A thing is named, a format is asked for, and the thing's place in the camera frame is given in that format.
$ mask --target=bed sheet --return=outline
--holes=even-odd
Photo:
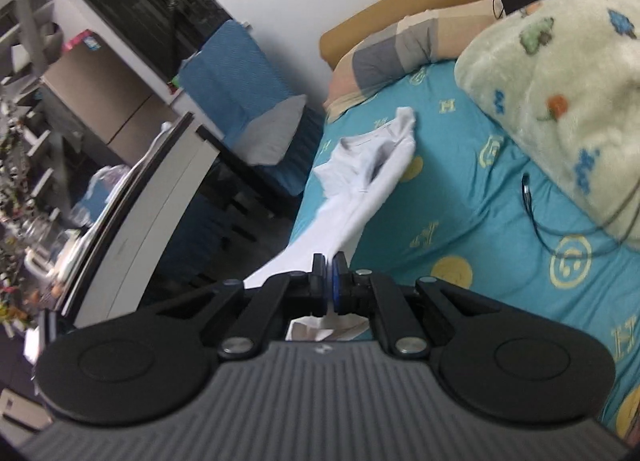
[[[603,232],[572,235],[593,223],[458,89],[453,69],[454,62],[425,66],[326,126],[314,166],[329,159],[341,137],[373,130],[397,107],[416,112],[414,160],[367,224],[351,267],[372,268],[403,284],[433,275],[590,333],[616,362],[601,420],[623,432],[640,400],[640,254],[622,247],[604,257],[572,259],[578,250],[608,248],[612,240]],[[543,235],[564,259],[542,248],[524,213],[525,172],[536,220],[567,231]],[[291,241],[322,201],[312,173]]]

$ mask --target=pillow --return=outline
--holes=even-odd
[[[233,151],[248,165],[276,165],[298,130],[306,96],[292,96],[254,118],[236,141]]]
[[[366,37],[335,67],[324,102],[327,122],[421,65],[457,58],[495,22],[493,2],[427,10]]]
[[[456,63],[458,86],[597,224],[640,180],[636,26],[640,0],[543,0],[484,31]],[[605,228],[619,240],[630,230],[635,248],[639,205],[636,192]]]

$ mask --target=gray pillow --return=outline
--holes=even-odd
[[[292,96],[249,122],[234,152],[249,165],[276,165],[298,129],[306,95]]]

